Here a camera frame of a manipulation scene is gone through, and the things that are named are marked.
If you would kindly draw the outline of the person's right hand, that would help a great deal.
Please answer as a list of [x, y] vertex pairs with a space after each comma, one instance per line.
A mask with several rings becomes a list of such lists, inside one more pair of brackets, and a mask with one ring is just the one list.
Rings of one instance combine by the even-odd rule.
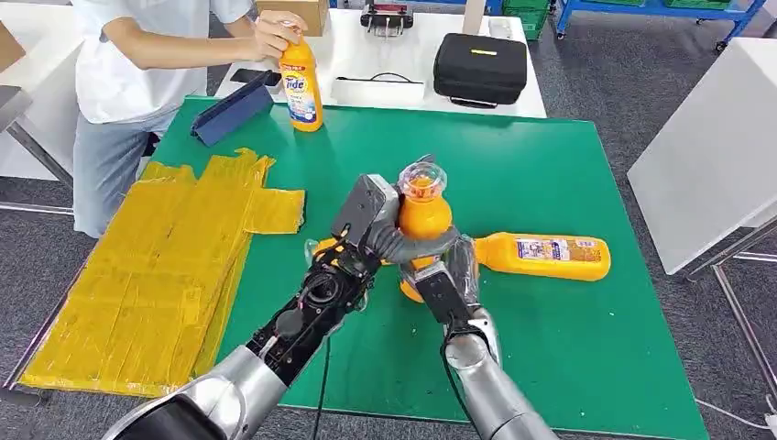
[[255, 24], [254, 36], [248, 39], [244, 61], [279, 59], [292, 44], [301, 41], [301, 33], [294, 26], [260, 20]]

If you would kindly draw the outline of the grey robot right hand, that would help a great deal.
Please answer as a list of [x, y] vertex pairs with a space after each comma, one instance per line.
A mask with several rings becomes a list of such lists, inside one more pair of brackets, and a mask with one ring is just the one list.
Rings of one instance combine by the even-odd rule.
[[479, 267], [476, 261], [475, 240], [470, 236], [460, 235], [443, 253], [442, 260], [464, 304], [473, 310], [479, 308]]

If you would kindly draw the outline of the person's left hand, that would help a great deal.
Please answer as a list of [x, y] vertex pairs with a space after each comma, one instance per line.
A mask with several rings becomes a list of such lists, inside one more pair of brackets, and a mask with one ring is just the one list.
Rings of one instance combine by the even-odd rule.
[[275, 11], [263, 9], [259, 12], [259, 15], [255, 21], [257, 26], [259, 25], [282, 25], [291, 26], [300, 30], [307, 30], [307, 23], [298, 15], [289, 11]]

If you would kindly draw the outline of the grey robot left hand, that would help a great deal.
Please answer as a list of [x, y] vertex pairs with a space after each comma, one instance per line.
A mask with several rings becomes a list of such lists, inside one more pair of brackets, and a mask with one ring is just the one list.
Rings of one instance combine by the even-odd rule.
[[442, 255], [460, 237], [455, 226], [450, 226], [436, 238], [412, 238], [395, 225], [375, 223], [367, 235], [366, 246], [379, 259], [403, 264], [409, 261]]

